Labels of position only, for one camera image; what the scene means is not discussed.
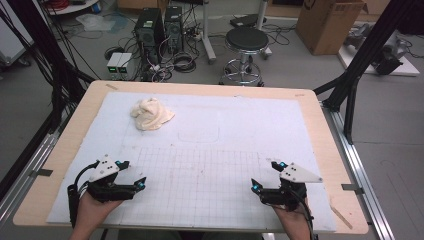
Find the person's left hand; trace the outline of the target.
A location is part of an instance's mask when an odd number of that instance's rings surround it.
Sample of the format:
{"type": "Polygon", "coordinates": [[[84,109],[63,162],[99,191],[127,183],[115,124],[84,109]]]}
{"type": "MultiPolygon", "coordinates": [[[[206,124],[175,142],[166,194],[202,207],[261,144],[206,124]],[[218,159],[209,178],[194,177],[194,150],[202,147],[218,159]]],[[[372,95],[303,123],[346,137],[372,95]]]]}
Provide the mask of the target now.
{"type": "Polygon", "coordinates": [[[99,202],[89,193],[80,198],[75,230],[93,232],[108,215],[121,204],[121,201],[99,202]]]}

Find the white cabinet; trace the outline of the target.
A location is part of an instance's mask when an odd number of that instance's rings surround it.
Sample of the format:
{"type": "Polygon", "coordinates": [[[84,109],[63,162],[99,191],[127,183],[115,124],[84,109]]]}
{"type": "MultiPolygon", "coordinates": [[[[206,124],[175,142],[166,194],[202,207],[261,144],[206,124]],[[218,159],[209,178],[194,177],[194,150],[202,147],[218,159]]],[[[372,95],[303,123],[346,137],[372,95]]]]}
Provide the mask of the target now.
{"type": "MultiPolygon", "coordinates": [[[[32,38],[9,6],[6,6],[5,13],[10,16],[13,25],[23,38],[28,41],[29,45],[32,45],[32,38]]],[[[25,51],[26,48],[22,45],[18,37],[6,25],[4,20],[0,18],[0,63],[5,66],[11,66],[25,51]]]]}

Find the white board with machine parts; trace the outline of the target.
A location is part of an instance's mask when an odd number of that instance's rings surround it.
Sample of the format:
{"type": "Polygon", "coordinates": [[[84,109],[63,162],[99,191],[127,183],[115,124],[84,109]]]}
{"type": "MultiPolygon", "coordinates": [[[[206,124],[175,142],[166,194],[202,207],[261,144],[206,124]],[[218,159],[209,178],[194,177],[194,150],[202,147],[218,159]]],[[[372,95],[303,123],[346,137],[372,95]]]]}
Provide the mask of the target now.
{"type": "MultiPolygon", "coordinates": [[[[350,65],[372,29],[373,25],[368,23],[351,28],[338,52],[338,57],[345,68],[350,65]]],[[[405,57],[407,46],[407,41],[400,38],[399,32],[395,31],[383,45],[377,57],[367,67],[365,73],[374,75],[418,76],[420,72],[405,57]]]]}

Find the aluminium rail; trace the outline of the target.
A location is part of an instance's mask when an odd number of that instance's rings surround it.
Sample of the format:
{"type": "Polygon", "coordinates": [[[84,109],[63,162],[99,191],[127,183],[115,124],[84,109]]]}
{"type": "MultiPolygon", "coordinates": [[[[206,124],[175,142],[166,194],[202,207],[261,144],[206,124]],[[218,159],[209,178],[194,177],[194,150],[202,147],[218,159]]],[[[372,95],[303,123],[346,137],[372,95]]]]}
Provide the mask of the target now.
{"type": "Polygon", "coordinates": [[[356,195],[365,211],[368,225],[378,240],[395,240],[393,231],[375,194],[372,183],[366,173],[355,145],[350,143],[343,133],[344,120],[339,112],[333,112],[321,104],[321,109],[329,124],[341,152],[342,160],[348,168],[353,184],[362,187],[363,194],[356,195]]]}
{"type": "Polygon", "coordinates": [[[5,193],[0,194],[0,230],[11,221],[13,214],[38,177],[29,176],[31,171],[43,169],[57,141],[57,134],[35,137],[12,166],[11,173],[7,174],[0,183],[0,186],[8,188],[5,193]]]}

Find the white grid mat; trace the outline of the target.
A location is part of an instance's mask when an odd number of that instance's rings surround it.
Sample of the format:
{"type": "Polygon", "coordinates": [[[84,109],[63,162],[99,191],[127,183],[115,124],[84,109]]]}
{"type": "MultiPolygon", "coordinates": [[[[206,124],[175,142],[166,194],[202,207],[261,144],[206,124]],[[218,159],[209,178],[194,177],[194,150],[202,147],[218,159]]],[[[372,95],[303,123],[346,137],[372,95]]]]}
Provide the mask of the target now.
{"type": "Polygon", "coordinates": [[[109,215],[109,225],[168,229],[279,231],[273,209],[251,190],[280,184],[273,162],[320,172],[296,100],[160,94],[174,117],[141,131],[130,115],[144,93],[106,95],[63,181],[87,180],[101,158],[129,161],[119,184],[146,187],[109,215]]]}

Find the brown cardboard box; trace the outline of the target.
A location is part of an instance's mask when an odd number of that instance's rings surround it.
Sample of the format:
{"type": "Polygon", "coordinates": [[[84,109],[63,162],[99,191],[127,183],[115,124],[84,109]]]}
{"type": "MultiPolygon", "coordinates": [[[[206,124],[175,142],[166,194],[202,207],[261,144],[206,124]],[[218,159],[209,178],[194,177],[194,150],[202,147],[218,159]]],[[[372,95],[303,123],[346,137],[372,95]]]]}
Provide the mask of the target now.
{"type": "Polygon", "coordinates": [[[337,54],[365,6],[363,0],[304,0],[296,33],[312,55],[337,54]]]}

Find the black round stool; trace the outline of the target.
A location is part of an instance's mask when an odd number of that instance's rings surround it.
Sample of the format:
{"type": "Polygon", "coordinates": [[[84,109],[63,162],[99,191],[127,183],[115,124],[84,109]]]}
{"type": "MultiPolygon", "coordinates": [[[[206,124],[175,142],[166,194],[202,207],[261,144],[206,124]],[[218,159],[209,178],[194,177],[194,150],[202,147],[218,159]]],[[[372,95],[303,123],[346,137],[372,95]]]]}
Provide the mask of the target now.
{"type": "Polygon", "coordinates": [[[256,28],[237,27],[227,32],[225,44],[239,57],[226,63],[218,84],[223,85],[228,80],[240,85],[256,83],[258,87],[263,87],[261,70],[253,62],[253,56],[268,47],[268,36],[256,28]]]}

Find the flat black case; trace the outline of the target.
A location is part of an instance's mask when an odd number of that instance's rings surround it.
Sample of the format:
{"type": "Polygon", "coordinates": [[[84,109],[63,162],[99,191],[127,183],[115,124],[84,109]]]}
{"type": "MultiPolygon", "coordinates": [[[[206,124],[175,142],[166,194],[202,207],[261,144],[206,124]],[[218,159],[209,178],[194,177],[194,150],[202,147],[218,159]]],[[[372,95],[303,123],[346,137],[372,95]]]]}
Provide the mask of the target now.
{"type": "Polygon", "coordinates": [[[242,17],[234,17],[230,20],[230,24],[233,27],[257,27],[258,15],[249,14],[242,17]]]}

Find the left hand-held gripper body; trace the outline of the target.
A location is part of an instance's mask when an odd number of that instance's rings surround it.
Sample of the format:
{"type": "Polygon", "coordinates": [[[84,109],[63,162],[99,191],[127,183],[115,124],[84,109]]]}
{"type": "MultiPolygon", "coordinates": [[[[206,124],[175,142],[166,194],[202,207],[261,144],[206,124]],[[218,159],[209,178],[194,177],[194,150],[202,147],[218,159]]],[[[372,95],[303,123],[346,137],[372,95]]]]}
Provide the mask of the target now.
{"type": "Polygon", "coordinates": [[[133,185],[115,183],[120,172],[116,169],[115,162],[108,155],[97,160],[94,172],[88,179],[87,191],[99,202],[129,200],[136,194],[133,185]]]}

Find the grey metal bracket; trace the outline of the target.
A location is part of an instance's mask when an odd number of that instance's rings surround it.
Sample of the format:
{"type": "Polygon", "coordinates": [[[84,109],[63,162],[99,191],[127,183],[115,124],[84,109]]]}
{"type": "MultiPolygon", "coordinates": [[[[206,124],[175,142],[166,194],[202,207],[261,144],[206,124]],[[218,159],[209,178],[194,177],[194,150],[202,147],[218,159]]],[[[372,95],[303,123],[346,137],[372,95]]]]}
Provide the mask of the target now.
{"type": "Polygon", "coordinates": [[[364,193],[363,188],[356,184],[342,184],[341,187],[344,191],[353,191],[356,195],[364,193]]]}
{"type": "Polygon", "coordinates": [[[50,169],[39,169],[39,170],[32,170],[30,175],[31,177],[37,177],[37,176],[46,176],[49,177],[53,173],[53,170],[50,169]]]}

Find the white desk leg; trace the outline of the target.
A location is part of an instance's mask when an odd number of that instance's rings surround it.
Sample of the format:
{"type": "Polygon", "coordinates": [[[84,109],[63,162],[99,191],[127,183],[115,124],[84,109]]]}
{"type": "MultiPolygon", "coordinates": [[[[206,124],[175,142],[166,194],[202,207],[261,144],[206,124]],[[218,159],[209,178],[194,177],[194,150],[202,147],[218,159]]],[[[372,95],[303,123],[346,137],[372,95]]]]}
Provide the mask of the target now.
{"type": "Polygon", "coordinates": [[[202,0],[202,33],[201,40],[206,52],[207,60],[210,65],[212,65],[216,61],[215,51],[212,47],[212,44],[209,39],[209,0],[202,0]]]}
{"type": "MultiPolygon", "coordinates": [[[[256,22],[256,28],[261,30],[264,24],[265,13],[268,6],[269,0],[260,0],[259,10],[258,10],[258,18],[256,22]]],[[[267,60],[272,55],[272,51],[269,47],[265,48],[261,51],[261,56],[264,60],[267,60]]]]}

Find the thin wooden stick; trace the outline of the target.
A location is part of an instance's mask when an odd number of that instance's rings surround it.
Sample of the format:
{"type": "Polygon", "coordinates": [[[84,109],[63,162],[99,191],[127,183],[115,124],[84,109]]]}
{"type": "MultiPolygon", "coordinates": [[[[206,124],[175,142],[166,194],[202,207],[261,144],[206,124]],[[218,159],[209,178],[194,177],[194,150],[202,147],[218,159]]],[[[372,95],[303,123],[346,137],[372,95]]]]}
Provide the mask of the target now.
{"type": "Polygon", "coordinates": [[[349,228],[353,229],[352,224],[342,215],[342,213],[333,205],[333,203],[330,201],[330,208],[333,211],[333,213],[349,228]]]}

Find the white power supply box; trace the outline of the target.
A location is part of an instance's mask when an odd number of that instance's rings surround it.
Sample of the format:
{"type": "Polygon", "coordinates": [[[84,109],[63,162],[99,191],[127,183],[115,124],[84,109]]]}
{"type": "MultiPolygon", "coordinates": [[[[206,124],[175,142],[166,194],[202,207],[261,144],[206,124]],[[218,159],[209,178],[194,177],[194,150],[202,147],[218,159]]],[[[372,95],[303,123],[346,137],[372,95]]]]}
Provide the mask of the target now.
{"type": "Polygon", "coordinates": [[[118,74],[118,65],[119,65],[121,56],[122,56],[121,53],[115,52],[111,55],[107,63],[107,69],[112,78],[116,77],[118,74]]]}
{"type": "Polygon", "coordinates": [[[133,58],[131,53],[122,53],[117,65],[118,73],[122,79],[129,79],[134,71],[133,58]]]}

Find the cream patterned cloth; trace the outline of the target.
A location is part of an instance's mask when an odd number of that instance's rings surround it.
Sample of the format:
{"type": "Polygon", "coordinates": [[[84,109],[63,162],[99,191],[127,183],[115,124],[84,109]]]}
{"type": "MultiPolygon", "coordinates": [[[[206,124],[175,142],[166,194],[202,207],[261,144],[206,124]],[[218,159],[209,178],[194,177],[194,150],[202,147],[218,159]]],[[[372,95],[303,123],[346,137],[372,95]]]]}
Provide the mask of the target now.
{"type": "Polygon", "coordinates": [[[153,131],[170,121],[175,113],[168,110],[158,99],[149,98],[138,101],[131,108],[130,116],[135,119],[137,129],[153,131]]]}

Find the slim black computer tower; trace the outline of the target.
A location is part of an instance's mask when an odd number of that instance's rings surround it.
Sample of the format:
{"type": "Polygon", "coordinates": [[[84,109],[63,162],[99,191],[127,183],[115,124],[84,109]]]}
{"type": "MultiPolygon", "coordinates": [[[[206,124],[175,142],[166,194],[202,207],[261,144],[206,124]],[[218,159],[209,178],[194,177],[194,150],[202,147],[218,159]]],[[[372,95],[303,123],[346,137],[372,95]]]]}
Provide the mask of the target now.
{"type": "Polygon", "coordinates": [[[182,8],[168,6],[164,18],[165,32],[169,53],[177,53],[183,49],[182,8]]]}

